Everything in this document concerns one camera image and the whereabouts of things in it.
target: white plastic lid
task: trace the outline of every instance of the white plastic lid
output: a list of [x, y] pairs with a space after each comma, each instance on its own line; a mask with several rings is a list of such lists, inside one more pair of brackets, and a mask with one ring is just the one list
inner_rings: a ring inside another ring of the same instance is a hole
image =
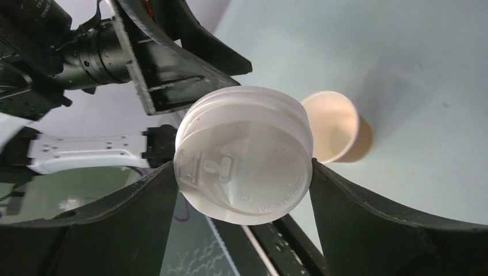
[[196, 102], [178, 129], [178, 185], [209, 217], [268, 223], [306, 194], [311, 137], [306, 113], [293, 98], [261, 87], [218, 90]]

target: cup rim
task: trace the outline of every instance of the cup rim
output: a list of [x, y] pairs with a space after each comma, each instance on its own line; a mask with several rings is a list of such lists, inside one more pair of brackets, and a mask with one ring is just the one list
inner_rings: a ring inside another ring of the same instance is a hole
[[360, 131], [359, 130], [359, 127], [360, 127], [360, 124], [361, 124], [361, 116], [359, 115], [359, 112], [357, 111], [357, 108], [354, 105], [354, 103], [348, 97], [346, 97], [344, 94], [339, 93], [337, 91], [324, 90], [324, 91], [316, 92], [314, 94], [311, 94], [307, 98], [305, 98], [303, 101], [301, 101], [301, 104], [303, 105], [303, 108], [305, 108], [305, 111], [307, 111], [307, 106], [306, 105], [309, 102], [311, 102], [312, 100], [314, 100], [314, 99], [316, 99], [318, 97], [324, 97], [326, 95], [331, 95], [331, 94], [339, 95], [342, 98], [346, 99], [350, 103], [350, 105], [352, 107], [352, 110], [354, 111], [353, 114], [354, 114], [354, 117], [356, 119], [356, 125], [354, 126], [354, 134], [353, 134], [353, 136], [351, 137], [351, 139], [347, 143], [346, 147], [344, 147], [344, 149], [342, 149], [342, 151], [339, 154], [336, 154], [335, 156], [333, 156], [333, 157], [331, 157], [329, 159], [325, 159], [325, 160], [318, 159], [318, 162], [324, 163], [324, 164], [326, 164], [326, 163], [332, 163], [332, 162], [335, 162], [335, 161], [341, 159], [342, 157], [344, 157], [352, 149], [352, 147], [356, 143], [356, 140], [357, 140], [357, 138], [359, 136], [359, 131]]

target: paper cup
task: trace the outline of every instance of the paper cup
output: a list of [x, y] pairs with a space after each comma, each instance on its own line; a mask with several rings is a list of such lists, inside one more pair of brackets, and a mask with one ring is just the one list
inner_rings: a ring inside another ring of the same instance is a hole
[[355, 162], [368, 153], [373, 131], [346, 96], [322, 91], [306, 98], [302, 105], [314, 138], [313, 156], [319, 162]]

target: brown paper cup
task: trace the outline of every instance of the brown paper cup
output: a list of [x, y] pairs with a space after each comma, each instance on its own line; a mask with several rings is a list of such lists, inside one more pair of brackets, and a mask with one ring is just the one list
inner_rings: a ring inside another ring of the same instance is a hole
[[346, 96], [334, 91], [318, 92], [302, 105], [314, 138], [313, 156], [319, 162], [356, 162], [368, 153], [373, 131]]

